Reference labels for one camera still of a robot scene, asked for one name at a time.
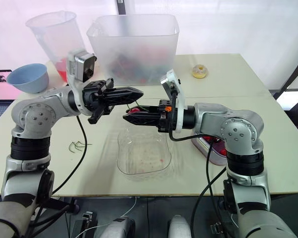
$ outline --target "white table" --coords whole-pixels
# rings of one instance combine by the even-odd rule
[[[191,78],[181,78],[182,82]],[[249,81],[262,85],[256,78]],[[298,130],[283,112],[277,102],[268,95],[266,89],[257,87],[254,95],[227,95],[222,97],[191,97],[191,93],[183,89],[187,96],[186,104],[195,102],[220,103],[232,109],[249,109],[257,112],[264,120],[265,127],[262,133],[264,142],[265,167],[268,170],[269,189],[271,193],[298,192]],[[139,99],[140,104],[157,105],[156,86],[142,87],[145,96]],[[10,113],[14,102],[0,118],[0,188],[5,168],[5,158],[10,152],[10,131],[14,127]],[[128,178],[117,168],[118,146],[117,134],[127,124],[122,119],[126,106],[117,106],[109,116],[103,116],[96,125],[89,125],[87,117],[80,116],[85,128],[88,143],[84,162],[68,183],[57,193],[61,196],[99,196],[99,195],[197,195],[207,185],[205,175],[206,159],[190,141],[176,142],[174,157],[167,173],[157,178],[135,179]],[[189,135],[187,130],[178,136]],[[52,155],[49,169],[55,172],[54,187],[57,187],[72,171],[79,161],[82,152],[72,153],[68,150],[69,144],[74,141],[83,141],[83,136],[74,117],[63,118],[52,128],[50,153]],[[213,178],[222,170],[222,167],[210,165],[210,177]],[[214,194],[223,193],[222,175],[213,185]]]
[[[205,65],[209,75],[204,79],[192,76],[192,68]],[[50,88],[64,85],[61,77],[49,62]],[[181,87],[187,98],[271,96],[262,81],[258,79],[243,57],[239,54],[181,55],[176,56],[174,70],[181,79]],[[96,62],[92,80],[105,79]],[[166,98],[161,85],[136,86],[145,92],[144,98]],[[19,99],[36,95],[22,94]]]

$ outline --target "black cable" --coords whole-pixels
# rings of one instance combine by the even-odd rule
[[[191,214],[191,221],[190,221],[190,230],[191,230],[191,236],[192,238],[194,238],[194,217],[195,217],[195,213],[197,211],[199,202],[201,200],[201,198],[203,197],[203,195],[206,193],[206,191],[209,189],[209,187],[226,171],[226,167],[224,167],[219,173],[218,175],[216,175],[214,177],[214,179],[211,180],[211,182],[203,189],[203,191],[201,192],[200,196],[198,197],[197,202],[194,205],[194,208],[192,210],[192,214]]]
[[[66,221],[66,228],[68,229],[68,237],[71,238],[68,217],[67,217],[67,214],[66,213],[64,215],[65,215],[65,221]]]
[[[44,227],[38,229],[35,233],[33,233],[33,235],[30,236],[30,238],[33,238],[35,236],[37,236],[38,234],[40,234],[41,232],[43,232],[44,230],[46,230],[48,227],[50,227],[52,224],[54,224],[63,214],[60,214],[58,217],[54,218],[53,220],[51,220],[48,224],[46,224]]]
[[[38,214],[36,214],[36,217],[34,219],[34,222],[33,224],[36,224],[40,218],[40,215],[42,213],[42,210],[43,210],[43,206],[40,207],[39,211],[38,211]],[[29,232],[28,232],[28,235],[26,236],[27,238],[31,237],[32,233],[34,231],[34,226],[30,228]]]
[[[150,238],[150,223],[149,223],[148,198],[147,198],[147,224],[148,224],[148,238]]]
[[[68,209],[70,208],[69,205],[66,205],[65,207],[63,207],[58,213],[44,219],[43,221],[40,221],[40,222],[36,222],[36,223],[33,223],[31,224],[30,226],[31,227],[38,227],[38,226],[41,226],[41,225],[44,225],[45,223],[53,220],[54,218],[56,217],[60,217],[61,215],[63,215]]]
[[[220,200],[221,200],[221,197],[218,198],[218,213],[221,213],[220,212]]]
[[[72,218],[72,215],[70,214],[70,221],[69,221],[69,230],[70,230],[70,236],[71,236],[71,218]]]
[[[174,92],[172,93],[172,104],[171,104],[171,113],[170,113],[170,120],[169,120],[169,137],[173,141],[183,141],[183,140],[189,140],[193,138],[200,138],[204,136],[204,134],[198,134],[198,135],[191,135],[191,136],[186,136],[182,138],[174,138],[172,134],[172,127],[173,127],[173,121],[174,121],[174,115],[175,115],[175,104],[176,104],[176,99],[177,99],[177,93]]]
[[[72,175],[75,173],[75,171],[78,169],[78,167],[80,166],[80,164],[82,163],[84,157],[85,157],[85,154],[86,154],[86,151],[87,151],[87,137],[86,137],[86,134],[85,134],[85,131],[84,131],[84,128],[80,122],[80,119],[78,116],[76,116],[76,119],[78,121],[78,124],[79,124],[79,127],[81,128],[81,131],[83,133],[83,136],[84,136],[84,140],[85,140],[85,147],[84,147],[84,152],[83,152],[83,155],[81,156],[81,159],[79,161],[79,163],[76,165],[76,167],[73,169],[73,171],[70,173],[70,175],[64,180],[64,182],[57,188],[53,191],[52,194],[56,193],[58,190],[60,190],[65,183],[67,183],[67,181],[72,177]]]
[[[207,156],[207,164],[206,164],[206,174],[207,174],[207,180],[208,180],[208,184],[210,184],[210,175],[209,175],[209,161],[210,161],[210,155],[211,155],[211,151],[212,151],[212,147],[213,147],[213,142],[214,142],[214,138],[211,138],[211,142],[210,142],[210,147],[209,147],[209,151],[208,151],[208,156]],[[215,211],[216,216],[218,217],[220,223],[222,224],[222,226],[224,227],[224,237],[227,238],[227,234],[226,234],[226,228],[224,226],[223,220],[221,215],[218,213],[217,207],[215,205],[215,200],[214,200],[214,196],[213,196],[213,191],[212,191],[212,186],[209,187],[210,190],[210,196],[211,196],[211,201],[212,201],[212,205]]]

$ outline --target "laptop screen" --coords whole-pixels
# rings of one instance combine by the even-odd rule
[[[9,69],[0,70],[0,100],[14,100],[21,93],[20,90],[6,82],[6,78],[10,73],[11,70]]]

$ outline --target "clear plastic tray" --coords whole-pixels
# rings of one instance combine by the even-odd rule
[[[167,133],[156,127],[131,126],[118,136],[118,168],[127,175],[150,174],[165,170],[171,162]]]

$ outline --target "plastic pitcher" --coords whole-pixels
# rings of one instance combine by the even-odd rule
[[[50,12],[31,18],[25,25],[32,30],[62,79],[67,82],[68,52],[77,48],[85,49],[76,14],[70,11]]]

